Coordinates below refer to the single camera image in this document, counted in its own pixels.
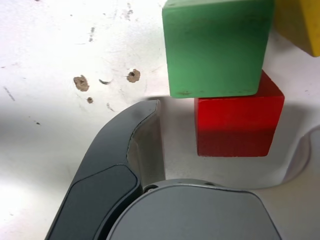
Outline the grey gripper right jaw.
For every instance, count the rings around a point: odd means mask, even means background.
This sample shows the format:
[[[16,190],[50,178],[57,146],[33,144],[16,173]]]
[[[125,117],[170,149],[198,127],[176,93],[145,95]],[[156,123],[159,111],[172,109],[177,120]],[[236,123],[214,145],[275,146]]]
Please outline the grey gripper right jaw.
[[[109,240],[317,240],[320,237],[320,131],[297,151],[307,165],[293,180],[264,189],[164,184],[135,200]]]

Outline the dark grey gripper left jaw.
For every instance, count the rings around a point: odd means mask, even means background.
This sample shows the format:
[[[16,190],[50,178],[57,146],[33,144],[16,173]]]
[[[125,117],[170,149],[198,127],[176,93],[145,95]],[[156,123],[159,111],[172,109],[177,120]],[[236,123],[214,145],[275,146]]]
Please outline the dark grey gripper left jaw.
[[[138,102],[96,135],[66,192],[48,240],[104,240],[144,188],[163,181],[159,100]]]

